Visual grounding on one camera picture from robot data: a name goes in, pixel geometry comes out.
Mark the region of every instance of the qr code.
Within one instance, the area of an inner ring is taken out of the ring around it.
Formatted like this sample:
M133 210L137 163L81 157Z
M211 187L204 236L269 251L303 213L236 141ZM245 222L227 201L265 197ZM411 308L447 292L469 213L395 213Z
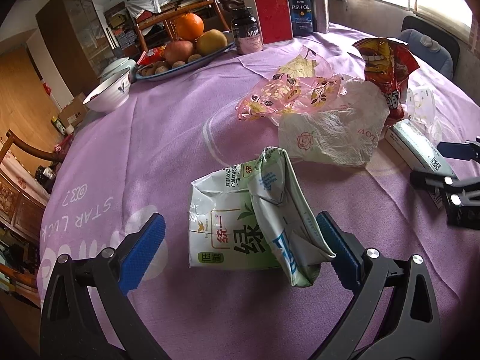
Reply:
M430 164L435 171L437 171L442 167L435 157L431 159Z

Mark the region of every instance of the red candy wrapper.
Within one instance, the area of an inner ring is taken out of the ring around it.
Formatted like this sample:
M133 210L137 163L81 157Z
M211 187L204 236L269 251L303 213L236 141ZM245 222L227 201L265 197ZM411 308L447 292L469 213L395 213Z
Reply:
M144 51L137 61L137 65L149 65L158 61L165 61L163 52L165 51L165 46L156 47L148 51Z
M404 112L400 98L404 95L402 91L407 90L402 83L420 67L409 49L386 38L366 38L353 46L365 61L365 80L380 88L390 109L390 117L402 119Z

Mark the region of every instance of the green label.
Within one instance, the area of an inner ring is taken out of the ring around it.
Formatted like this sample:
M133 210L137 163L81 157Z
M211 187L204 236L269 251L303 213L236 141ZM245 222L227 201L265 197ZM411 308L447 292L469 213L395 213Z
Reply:
M198 253L198 261L206 264L221 264L223 262L223 253L203 251Z

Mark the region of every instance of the dark blue bottle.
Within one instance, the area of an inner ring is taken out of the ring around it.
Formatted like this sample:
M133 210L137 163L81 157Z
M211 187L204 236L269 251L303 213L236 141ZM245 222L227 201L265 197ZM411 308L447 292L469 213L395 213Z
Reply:
M314 32L310 0L289 0L293 36L308 36Z

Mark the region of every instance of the red card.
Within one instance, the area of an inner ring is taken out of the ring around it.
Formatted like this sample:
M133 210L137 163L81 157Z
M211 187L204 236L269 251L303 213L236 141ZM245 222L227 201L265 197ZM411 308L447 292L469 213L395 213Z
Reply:
M293 39L289 0L245 0L245 5L253 9L263 44Z

